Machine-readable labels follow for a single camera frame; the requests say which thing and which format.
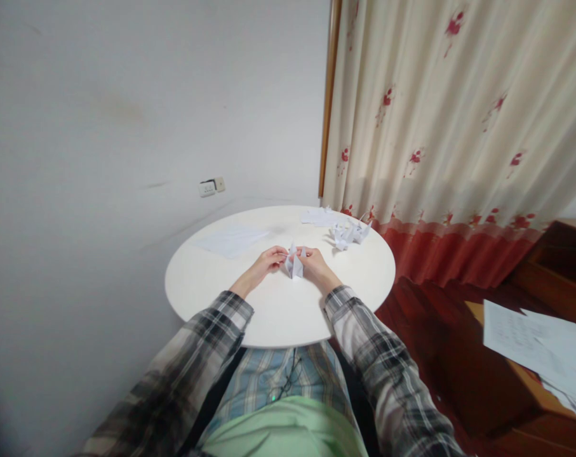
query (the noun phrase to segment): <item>stack of papers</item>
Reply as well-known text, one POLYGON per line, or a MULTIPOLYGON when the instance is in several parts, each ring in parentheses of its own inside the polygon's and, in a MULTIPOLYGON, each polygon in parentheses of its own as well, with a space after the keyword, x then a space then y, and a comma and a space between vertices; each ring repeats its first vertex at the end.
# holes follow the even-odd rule
POLYGON ((485 300, 484 344, 539 374, 542 385, 576 414, 576 324, 485 300))
POLYGON ((193 241, 193 244, 207 251, 233 259, 243 254, 250 246, 268 234, 269 232, 255 228, 233 225, 193 241))
POLYGON ((343 223, 348 217, 341 213, 332 211, 329 206, 325 208, 308 209, 300 215, 302 223, 311 223, 316 227, 334 227, 338 223, 343 223))

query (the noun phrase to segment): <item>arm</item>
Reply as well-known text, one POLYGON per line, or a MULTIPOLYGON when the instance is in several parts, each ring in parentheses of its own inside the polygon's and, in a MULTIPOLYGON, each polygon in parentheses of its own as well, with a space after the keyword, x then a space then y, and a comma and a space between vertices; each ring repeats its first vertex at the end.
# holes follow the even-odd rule
POLYGON ((144 377, 86 442, 87 456, 173 456, 211 386, 241 346, 254 313, 245 297, 285 260, 274 247, 210 307, 186 322, 152 360, 144 377))
POLYGON ((317 249, 301 259, 326 297, 338 343, 362 377, 387 456, 463 456, 450 421, 438 410, 404 343, 330 270, 317 249))

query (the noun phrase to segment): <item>red flower pattern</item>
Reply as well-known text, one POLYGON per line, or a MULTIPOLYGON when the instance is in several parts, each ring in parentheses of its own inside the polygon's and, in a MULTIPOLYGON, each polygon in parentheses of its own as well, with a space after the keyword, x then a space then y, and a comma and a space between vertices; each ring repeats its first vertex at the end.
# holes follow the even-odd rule
POLYGON ((410 173, 408 174, 408 176, 411 176, 414 173, 414 171, 417 169, 417 166, 419 166, 419 164, 421 163, 421 159, 425 157, 424 150, 425 150, 424 148, 419 148, 410 155, 410 159, 406 164, 406 169, 408 170, 408 168, 410 168, 410 173))
POLYGON ((370 207, 370 211, 368 212, 368 222, 372 221, 375 218, 375 215, 373 213, 374 209, 375 209, 374 205, 370 207))
POLYGON ((353 216, 351 214, 351 210, 353 209, 353 205, 349 205, 349 208, 343 208, 340 210, 341 213, 346 214, 347 216, 353 216))
POLYGON ((337 165, 337 177, 342 176, 347 169, 347 162, 349 162, 349 146, 344 147, 340 151, 340 160, 337 165))
POLYGON ((383 119, 385 118, 385 113, 387 113, 388 106, 391 105, 391 101, 393 100, 393 86, 390 86, 385 92, 383 92, 383 97, 381 98, 381 102, 378 106, 377 115, 375 119, 377 120, 377 127, 379 127, 383 123, 383 119))
POLYGON ((495 100, 491 106, 491 109, 489 111, 487 111, 485 118, 483 119, 483 133, 487 132, 489 130, 489 124, 493 118, 493 115, 495 113, 499 113, 502 109, 502 106, 504 106, 504 101, 506 100, 507 94, 506 92, 504 92, 502 94, 501 97, 499 97, 497 100, 495 100))
POLYGON ((499 208, 493 208, 491 214, 486 217, 485 223, 497 223, 497 220, 495 219, 497 213, 499 213, 499 208))
POLYGON ((533 214, 533 213, 527 214, 527 216, 516 215, 516 216, 514 216, 514 221, 512 221, 510 226, 514 230, 528 229, 529 226, 531 225, 531 221, 529 221, 528 219, 533 219, 534 217, 535 217, 535 214, 533 214))
POLYGON ((451 20, 448 23, 448 27, 446 28, 445 35, 448 37, 449 44, 448 44, 448 48, 446 49, 446 52, 445 52, 445 58, 446 58, 446 56, 448 56, 448 52, 453 47, 453 38, 457 36, 457 34, 459 33, 459 30, 461 30, 461 27, 464 24, 464 13, 465 13, 464 11, 460 11, 456 14, 453 14, 453 16, 451 17, 451 20))
POLYGON ((470 227, 478 227, 478 223, 480 222, 480 219, 482 219, 483 217, 478 214, 478 213, 474 213, 471 217, 470 217, 470 222, 468 222, 467 224, 470 227))
POLYGON ((523 161, 523 156, 526 154, 527 149, 521 149, 519 152, 516 153, 516 155, 512 158, 512 160, 510 161, 510 172, 508 173, 508 175, 506 176, 506 179, 509 179, 510 176, 512 176, 512 174, 514 173, 514 169, 515 167, 519 166, 521 164, 521 162, 523 161))
POLYGON ((451 225, 451 220, 453 219, 453 212, 452 212, 452 211, 449 211, 449 212, 448 212, 447 214, 445 214, 443 217, 444 217, 445 219, 442 221, 442 223, 443 223, 444 225, 446 225, 447 227, 448 227, 449 225, 451 225))

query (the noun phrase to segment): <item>person's left hand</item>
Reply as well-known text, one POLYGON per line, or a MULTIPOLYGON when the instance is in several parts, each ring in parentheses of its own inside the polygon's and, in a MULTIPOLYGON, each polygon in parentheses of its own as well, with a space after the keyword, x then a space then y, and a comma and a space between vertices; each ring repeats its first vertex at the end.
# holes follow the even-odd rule
POLYGON ((273 246, 267 249, 248 270, 239 276, 239 279, 232 285, 229 291, 236 293, 242 299, 248 296, 264 279, 268 273, 279 270, 282 263, 286 261, 287 250, 281 246, 273 246))

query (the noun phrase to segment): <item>hand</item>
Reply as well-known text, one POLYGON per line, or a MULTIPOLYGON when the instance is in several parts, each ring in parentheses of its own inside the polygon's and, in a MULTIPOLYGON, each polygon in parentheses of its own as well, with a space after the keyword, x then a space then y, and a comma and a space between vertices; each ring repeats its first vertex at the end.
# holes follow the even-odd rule
POLYGON ((305 273, 310 273, 312 280, 318 285, 324 296, 328 295, 335 288, 343 284, 334 272, 330 270, 330 267, 324 260, 324 256, 319 252, 319 249, 308 248, 305 246, 307 257, 302 258, 300 257, 302 248, 302 246, 299 246, 296 254, 302 262, 302 265, 305 267, 305 273))
POLYGON ((264 279, 268 273, 279 270, 282 263, 286 261, 288 252, 281 246, 273 246, 267 249, 248 270, 239 276, 239 279, 229 289, 235 292, 242 299, 248 296, 264 279))

